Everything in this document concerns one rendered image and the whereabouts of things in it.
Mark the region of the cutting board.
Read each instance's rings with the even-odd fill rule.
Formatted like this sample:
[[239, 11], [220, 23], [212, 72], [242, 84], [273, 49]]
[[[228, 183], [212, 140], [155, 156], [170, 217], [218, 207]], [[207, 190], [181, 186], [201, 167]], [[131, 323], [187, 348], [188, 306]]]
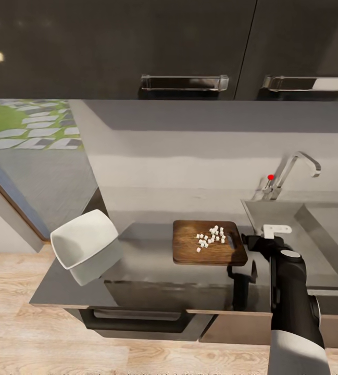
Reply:
[[[215, 228], [217, 233], [213, 234], [211, 230]], [[224, 239], [220, 235], [221, 230]], [[227, 233], [232, 234], [236, 249], [231, 248]], [[216, 240], [217, 236], [219, 240]], [[212, 238], [213, 241], [209, 242]], [[209, 246], [207, 248], [202, 246], [201, 241], [205, 241]], [[176, 262], [245, 264], [248, 257], [242, 242], [233, 221], [175, 220], [173, 222], [173, 260]]]

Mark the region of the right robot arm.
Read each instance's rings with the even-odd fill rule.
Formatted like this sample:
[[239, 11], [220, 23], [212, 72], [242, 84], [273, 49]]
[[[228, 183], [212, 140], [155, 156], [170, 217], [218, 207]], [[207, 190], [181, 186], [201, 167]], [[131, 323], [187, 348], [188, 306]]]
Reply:
[[286, 225], [264, 224], [263, 234], [241, 234], [249, 251], [260, 252], [270, 265], [272, 310], [268, 375], [331, 375], [319, 331], [320, 303], [307, 291], [302, 256], [284, 246], [276, 234], [290, 234]]

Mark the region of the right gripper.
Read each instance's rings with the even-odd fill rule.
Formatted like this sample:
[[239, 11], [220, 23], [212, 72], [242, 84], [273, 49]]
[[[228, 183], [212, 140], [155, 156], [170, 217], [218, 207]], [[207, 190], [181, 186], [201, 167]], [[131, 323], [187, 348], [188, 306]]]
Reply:
[[264, 249], [267, 245], [276, 244], [279, 246], [284, 246], [284, 239], [275, 236], [273, 239], [266, 239], [257, 235], [247, 235], [241, 234], [241, 239], [243, 245], [247, 245], [249, 251], [260, 252], [264, 255]]

